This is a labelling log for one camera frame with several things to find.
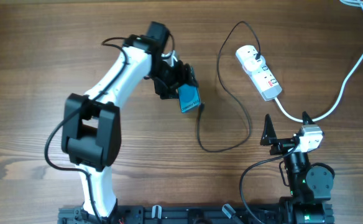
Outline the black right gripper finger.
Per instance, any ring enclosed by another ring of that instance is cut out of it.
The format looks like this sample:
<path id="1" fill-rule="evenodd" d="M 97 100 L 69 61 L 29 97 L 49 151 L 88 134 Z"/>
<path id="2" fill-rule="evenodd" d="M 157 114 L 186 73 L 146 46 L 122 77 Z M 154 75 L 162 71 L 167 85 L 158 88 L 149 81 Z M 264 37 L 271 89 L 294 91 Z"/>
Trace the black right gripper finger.
<path id="1" fill-rule="evenodd" d="M 277 135 L 275 133 L 273 123 L 269 114 L 265 115 L 264 130 L 260 140 L 260 145 L 269 146 L 277 142 Z"/>
<path id="2" fill-rule="evenodd" d="M 312 125 L 314 121 L 310 118 L 306 111 L 302 112 L 302 123 L 303 125 Z"/>

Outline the cyan Galaxy smartphone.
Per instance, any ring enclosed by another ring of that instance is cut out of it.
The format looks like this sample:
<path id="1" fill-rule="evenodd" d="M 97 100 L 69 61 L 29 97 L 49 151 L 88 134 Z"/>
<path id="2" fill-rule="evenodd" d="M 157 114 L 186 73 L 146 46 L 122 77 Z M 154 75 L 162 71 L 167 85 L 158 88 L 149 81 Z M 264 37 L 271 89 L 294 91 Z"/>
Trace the cyan Galaxy smartphone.
<path id="1" fill-rule="evenodd" d="M 200 106 L 201 98 L 198 87 L 184 84 L 177 90 L 182 113 L 187 113 L 190 110 Z"/>

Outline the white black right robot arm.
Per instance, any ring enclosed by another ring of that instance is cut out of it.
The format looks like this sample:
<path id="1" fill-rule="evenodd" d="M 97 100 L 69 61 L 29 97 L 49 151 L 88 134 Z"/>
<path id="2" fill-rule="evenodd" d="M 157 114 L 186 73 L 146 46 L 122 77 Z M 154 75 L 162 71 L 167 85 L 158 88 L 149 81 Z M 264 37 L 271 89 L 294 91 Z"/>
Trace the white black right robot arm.
<path id="1" fill-rule="evenodd" d="M 271 117 L 265 115 L 262 146 L 270 146 L 270 155 L 281 156 L 280 170 L 291 196 L 279 200 L 279 223 L 334 223 L 331 199 L 335 171 L 324 163 L 309 161 L 308 154 L 319 148 L 324 132 L 307 113 L 302 113 L 303 124 L 291 138 L 278 138 Z"/>

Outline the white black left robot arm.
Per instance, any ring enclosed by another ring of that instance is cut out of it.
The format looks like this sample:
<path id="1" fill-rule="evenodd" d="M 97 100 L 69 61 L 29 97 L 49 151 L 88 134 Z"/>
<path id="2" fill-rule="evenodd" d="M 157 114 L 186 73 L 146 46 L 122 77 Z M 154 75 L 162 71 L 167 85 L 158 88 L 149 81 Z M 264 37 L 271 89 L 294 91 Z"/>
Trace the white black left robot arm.
<path id="1" fill-rule="evenodd" d="M 62 151 L 81 170 L 86 221 L 109 223 L 117 212 L 110 168 L 121 148 L 121 108 L 143 79 L 154 82 L 162 100 L 177 99 L 182 113 L 201 104 L 193 68 L 165 54 L 169 29 L 151 22 L 144 35 L 124 39 L 121 53 L 107 74 L 84 95 L 72 93 L 65 102 Z"/>

